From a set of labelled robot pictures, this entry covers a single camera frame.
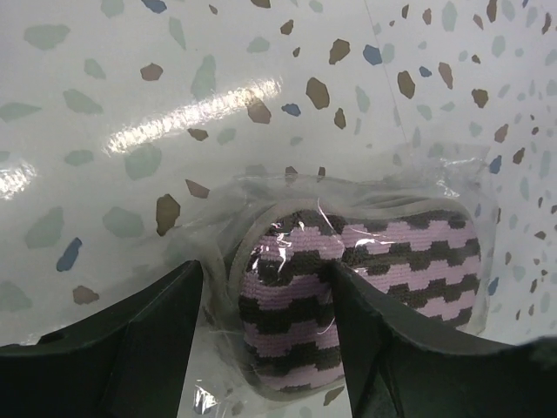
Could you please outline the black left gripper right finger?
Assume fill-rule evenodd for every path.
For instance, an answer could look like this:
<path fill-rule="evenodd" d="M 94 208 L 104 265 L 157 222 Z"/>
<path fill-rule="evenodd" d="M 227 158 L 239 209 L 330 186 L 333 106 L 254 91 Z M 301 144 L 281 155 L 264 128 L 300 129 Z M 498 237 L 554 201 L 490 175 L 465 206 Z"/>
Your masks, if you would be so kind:
<path fill-rule="evenodd" d="M 338 262 L 332 286 L 354 417 L 554 417 L 556 339 L 513 346 L 463 333 Z"/>

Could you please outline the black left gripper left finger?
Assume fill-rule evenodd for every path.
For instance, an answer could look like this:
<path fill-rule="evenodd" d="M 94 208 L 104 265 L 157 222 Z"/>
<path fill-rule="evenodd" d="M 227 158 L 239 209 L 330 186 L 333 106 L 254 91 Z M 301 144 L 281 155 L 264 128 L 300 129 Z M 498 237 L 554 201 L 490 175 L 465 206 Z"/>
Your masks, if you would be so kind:
<path fill-rule="evenodd" d="M 175 417 L 203 288 L 187 261 L 35 345 L 1 348 L 3 417 Z"/>

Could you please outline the purple wavy sponge pack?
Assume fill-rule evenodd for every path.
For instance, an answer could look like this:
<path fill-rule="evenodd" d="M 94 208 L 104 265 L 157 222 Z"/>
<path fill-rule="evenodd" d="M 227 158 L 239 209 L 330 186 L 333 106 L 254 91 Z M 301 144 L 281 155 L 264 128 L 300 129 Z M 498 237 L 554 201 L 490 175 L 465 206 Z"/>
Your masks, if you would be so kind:
<path fill-rule="evenodd" d="M 252 170 L 190 208 L 165 260 L 197 260 L 198 415 L 239 417 L 388 376 L 395 347 L 463 355 L 487 322 L 487 149 L 436 143 L 367 181 Z"/>

